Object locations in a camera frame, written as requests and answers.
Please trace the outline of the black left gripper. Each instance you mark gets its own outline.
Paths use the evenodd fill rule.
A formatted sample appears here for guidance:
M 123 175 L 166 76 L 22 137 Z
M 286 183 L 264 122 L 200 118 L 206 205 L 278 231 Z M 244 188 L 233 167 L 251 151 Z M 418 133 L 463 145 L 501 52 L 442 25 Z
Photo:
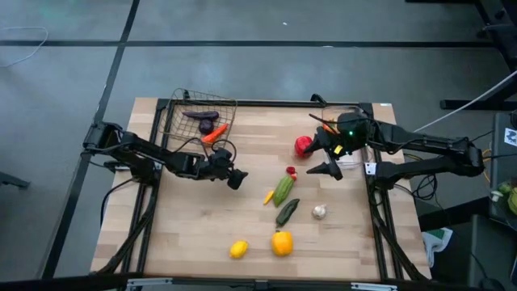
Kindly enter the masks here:
M 227 185 L 233 190 L 238 190 L 249 173 L 238 169 L 229 172 L 230 165 L 233 165 L 233 154 L 225 148 L 218 148 L 206 162 L 201 163 L 200 179 L 228 179 Z

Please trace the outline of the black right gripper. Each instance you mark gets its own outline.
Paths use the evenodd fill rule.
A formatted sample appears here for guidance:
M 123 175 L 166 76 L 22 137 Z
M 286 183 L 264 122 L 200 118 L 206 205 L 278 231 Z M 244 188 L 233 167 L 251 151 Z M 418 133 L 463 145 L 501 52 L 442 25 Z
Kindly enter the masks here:
M 326 132 L 326 139 L 315 137 L 305 148 L 303 154 L 311 154 L 314 151 L 325 148 L 331 156 L 343 156 L 352 154 L 368 145 L 369 119 L 362 113 L 342 113 L 337 119 L 322 121 L 322 127 Z M 310 168 L 307 174 L 329 175 L 336 180 L 343 178 L 343 174 L 336 162 L 323 162 Z

